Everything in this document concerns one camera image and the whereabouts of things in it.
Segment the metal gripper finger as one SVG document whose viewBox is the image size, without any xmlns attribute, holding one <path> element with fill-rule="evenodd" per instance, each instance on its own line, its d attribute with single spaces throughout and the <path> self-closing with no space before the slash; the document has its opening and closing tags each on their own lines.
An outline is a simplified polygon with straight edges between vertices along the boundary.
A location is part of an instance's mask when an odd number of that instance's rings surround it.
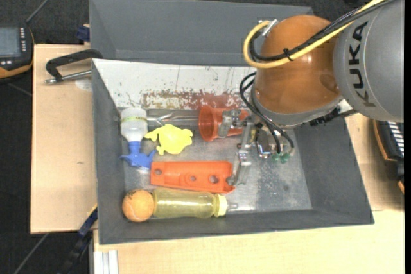
<svg viewBox="0 0 411 274">
<path fill-rule="evenodd" d="M 228 184 L 231 186 L 245 185 L 251 165 L 252 162 L 250 161 L 248 151 L 239 150 L 234 161 L 232 175 L 228 178 Z"/>
<path fill-rule="evenodd" d="M 241 110 L 224 110 L 222 122 L 219 125 L 219 137 L 231 137 L 240 135 L 243 131 Z"/>
</svg>

